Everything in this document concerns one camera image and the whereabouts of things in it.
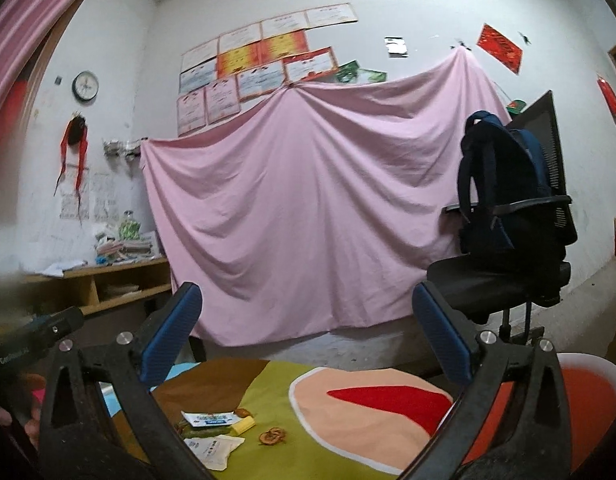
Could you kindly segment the person's left hand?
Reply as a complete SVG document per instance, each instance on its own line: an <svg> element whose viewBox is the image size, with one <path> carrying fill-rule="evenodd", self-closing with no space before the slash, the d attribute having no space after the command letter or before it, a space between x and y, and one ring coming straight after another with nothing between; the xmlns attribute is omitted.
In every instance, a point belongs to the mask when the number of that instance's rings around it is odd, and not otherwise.
<svg viewBox="0 0 616 480"><path fill-rule="evenodd" d="M18 422L34 448L39 447L41 404L37 392L46 391L46 378L39 374L23 374L14 386L14 399L9 406L0 406L0 426L10 428Z"/></svg>

